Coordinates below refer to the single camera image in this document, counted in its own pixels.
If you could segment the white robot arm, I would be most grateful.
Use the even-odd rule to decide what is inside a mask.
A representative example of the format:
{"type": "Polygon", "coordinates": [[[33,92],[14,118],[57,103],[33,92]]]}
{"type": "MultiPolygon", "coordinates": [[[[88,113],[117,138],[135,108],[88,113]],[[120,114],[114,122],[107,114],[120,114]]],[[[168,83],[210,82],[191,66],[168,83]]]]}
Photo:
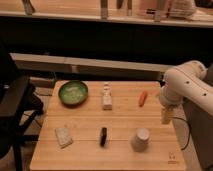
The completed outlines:
{"type": "Polygon", "coordinates": [[[165,85],[159,93],[161,123],[169,124],[173,110],[187,98],[213,116],[213,87],[203,81],[207,68],[197,60],[173,66],[164,73],[165,85]]]}

